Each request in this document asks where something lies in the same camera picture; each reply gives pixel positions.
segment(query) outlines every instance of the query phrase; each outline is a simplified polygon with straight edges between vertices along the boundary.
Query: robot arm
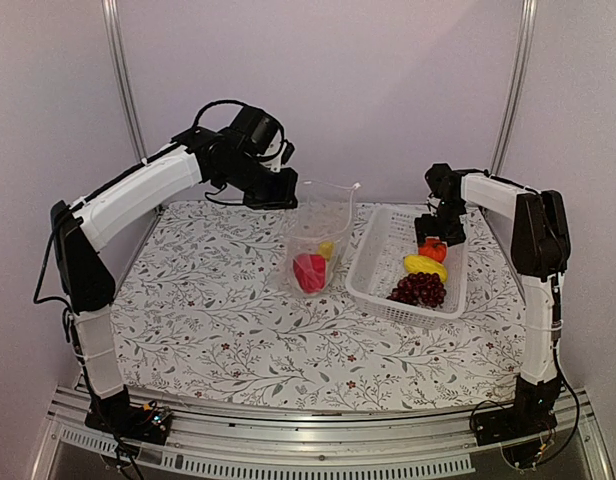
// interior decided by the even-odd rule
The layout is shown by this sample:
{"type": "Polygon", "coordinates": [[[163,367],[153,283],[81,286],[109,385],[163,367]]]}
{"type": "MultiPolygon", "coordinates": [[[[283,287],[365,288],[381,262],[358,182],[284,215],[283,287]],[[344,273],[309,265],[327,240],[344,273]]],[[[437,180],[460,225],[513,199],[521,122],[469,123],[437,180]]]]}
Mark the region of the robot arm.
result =
{"type": "Polygon", "coordinates": [[[295,208],[297,174],[282,168],[294,152],[283,127],[263,110],[240,102],[233,122],[219,132],[197,125],[171,143],[71,205],[51,211],[55,257],[62,288],[70,299],[67,328],[92,397],[86,424],[120,436],[163,443],[167,414],[132,407],[117,366],[110,325],[115,281],[99,252],[127,225],[174,194],[210,181],[244,192],[253,209],[295,208]],[[281,140],[274,144],[274,139],[281,140]],[[149,415],[152,421],[146,421],[149,415]]]}
{"type": "Polygon", "coordinates": [[[435,164],[426,173],[434,214],[416,221],[417,239],[439,237],[448,245],[466,240],[459,218],[466,202],[513,221],[511,258],[526,299],[526,345],[509,411],[475,417],[480,444],[538,433],[556,425],[552,407],[562,378],[555,364],[561,336],[561,286],[570,239],[561,195],[538,192],[478,170],[452,170],[435,164]]]}

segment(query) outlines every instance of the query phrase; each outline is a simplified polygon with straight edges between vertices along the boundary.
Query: transparent bin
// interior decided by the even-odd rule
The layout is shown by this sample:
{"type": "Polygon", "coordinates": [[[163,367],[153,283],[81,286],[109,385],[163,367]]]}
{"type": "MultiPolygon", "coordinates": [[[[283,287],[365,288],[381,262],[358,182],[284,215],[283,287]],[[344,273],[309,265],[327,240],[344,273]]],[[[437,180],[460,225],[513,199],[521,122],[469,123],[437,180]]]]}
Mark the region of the transparent bin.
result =
{"type": "MultiPolygon", "coordinates": [[[[378,207],[373,213],[346,277],[346,289],[366,313],[426,329],[458,319],[466,309],[468,242],[448,248],[444,304],[435,309],[386,299],[408,272],[403,259],[416,254],[415,218],[422,212],[406,207],[378,207]]],[[[466,236],[468,222],[462,219],[466,236]]]]}
{"type": "Polygon", "coordinates": [[[299,207],[288,213],[284,234],[284,276],[294,293],[317,295],[331,282],[350,242],[360,186],[313,180],[298,185],[299,207]]]}

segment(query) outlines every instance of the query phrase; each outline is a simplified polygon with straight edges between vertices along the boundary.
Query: food item in basket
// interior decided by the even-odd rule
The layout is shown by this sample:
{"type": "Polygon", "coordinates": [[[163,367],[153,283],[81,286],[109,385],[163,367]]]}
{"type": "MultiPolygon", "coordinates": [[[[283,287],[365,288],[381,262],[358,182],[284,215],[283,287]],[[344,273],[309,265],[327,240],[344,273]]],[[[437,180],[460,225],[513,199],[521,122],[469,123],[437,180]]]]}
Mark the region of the food item in basket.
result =
{"type": "Polygon", "coordinates": [[[419,255],[432,258],[433,260],[444,263],[448,246],[438,238],[428,237],[423,247],[419,247],[419,255]]]}
{"type": "Polygon", "coordinates": [[[332,258],[335,252],[335,244],[333,242],[321,242],[317,248],[317,255],[321,255],[327,262],[332,258]]]}
{"type": "Polygon", "coordinates": [[[436,308],[444,304],[446,289],[437,273],[411,273],[399,280],[387,299],[407,305],[436,308]]]}
{"type": "Polygon", "coordinates": [[[321,255],[297,255],[293,259],[292,269],[304,293],[317,293],[326,286],[326,259],[321,255]]]}
{"type": "Polygon", "coordinates": [[[446,283],[446,280],[448,280],[446,267],[425,255],[408,255],[404,258],[404,267],[408,273],[436,273],[441,283],[446,283]]]}

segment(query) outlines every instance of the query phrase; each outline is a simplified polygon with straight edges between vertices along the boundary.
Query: table surface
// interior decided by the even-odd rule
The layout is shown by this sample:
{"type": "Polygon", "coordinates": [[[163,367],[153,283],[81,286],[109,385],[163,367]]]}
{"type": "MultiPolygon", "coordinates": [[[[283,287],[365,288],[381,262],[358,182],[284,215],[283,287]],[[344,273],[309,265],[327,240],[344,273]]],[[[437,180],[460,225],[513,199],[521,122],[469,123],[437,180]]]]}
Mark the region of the table surface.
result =
{"type": "Polygon", "coordinates": [[[466,312],[426,331],[366,315],[346,292],[375,206],[359,205],[350,248],[327,292],[302,299],[279,286],[284,212],[170,204],[113,305],[126,383],[311,410],[512,398],[525,340],[523,301],[481,213],[468,214],[466,312]]]}

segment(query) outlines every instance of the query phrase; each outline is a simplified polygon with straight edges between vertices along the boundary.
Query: red object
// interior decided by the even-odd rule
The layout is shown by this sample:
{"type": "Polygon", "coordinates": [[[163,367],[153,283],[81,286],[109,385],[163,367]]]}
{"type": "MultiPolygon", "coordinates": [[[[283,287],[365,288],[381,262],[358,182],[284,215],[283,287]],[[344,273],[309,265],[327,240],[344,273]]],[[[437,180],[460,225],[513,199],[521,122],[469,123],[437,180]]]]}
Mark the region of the red object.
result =
{"type": "Polygon", "coordinates": [[[448,253],[448,247],[438,238],[427,238],[423,247],[419,247],[419,255],[432,258],[439,263],[443,263],[448,253]]]}
{"type": "Polygon", "coordinates": [[[321,255],[297,255],[292,268],[299,287],[305,293],[317,293],[326,286],[326,259],[321,255]]]}

